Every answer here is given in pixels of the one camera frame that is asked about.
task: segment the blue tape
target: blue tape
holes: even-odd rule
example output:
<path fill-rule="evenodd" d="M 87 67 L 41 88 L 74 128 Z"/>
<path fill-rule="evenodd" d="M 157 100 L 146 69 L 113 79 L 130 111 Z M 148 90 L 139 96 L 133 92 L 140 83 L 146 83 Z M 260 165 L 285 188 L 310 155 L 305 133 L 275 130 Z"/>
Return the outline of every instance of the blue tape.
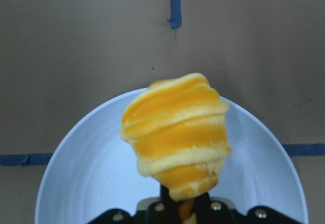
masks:
<path fill-rule="evenodd" d="M 284 144 L 282 146 L 289 156 L 325 155 L 325 144 Z"/>
<path fill-rule="evenodd" d="M 168 19 L 172 29 L 182 25 L 181 0 L 171 0 L 171 18 Z"/>
<path fill-rule="evenodd" d="M 49 163 L 52 155 L 52 153 L 0 155 L 0 166 L 43 166 Z"/>
<path fill-rule="evenodd" d="M 289 156 L 324 156 L 325 144 L 283 144 Z M 0 155 L 0 167 L 47 165 L 52 153 Z"/>

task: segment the metal screw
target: metal screw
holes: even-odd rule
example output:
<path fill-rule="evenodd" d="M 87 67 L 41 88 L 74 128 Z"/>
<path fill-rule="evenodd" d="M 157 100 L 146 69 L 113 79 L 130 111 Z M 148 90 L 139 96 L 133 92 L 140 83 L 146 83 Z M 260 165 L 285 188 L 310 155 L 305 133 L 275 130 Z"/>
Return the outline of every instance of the metal screw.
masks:
<path fill-rule="evenodd" d="M 258 217 L 260 219 L 266 219 L 268 217 L 267 212 L 263 209 L 256 209 L 254 214 L 256 217 Z"/>
<path fill-rule="evenodd" d="M 117 212 L 116 214 L 113 215 L 113 221 L 120 221 L 124 219 L 124 216 L 121 214 L 121 212 Z"/>
<path fill-rule="evenodd" d="M 222 209 L 222 204 L 220 202 L 217 202 L 217 201 L 212 202 L 211 203 L 211 208 L 213 210 L 221 210 Z"/>
<path fill-rule="evenodd" d="M 154 207 L 154 209 L 156 210 L 156 211 L 163 211 L 164 209 L 165 209 L 165 206 L 164 206 L 164 204 L 163 203 L 158 203 L 158 204 L 156 204 L 156 206 Z"/>

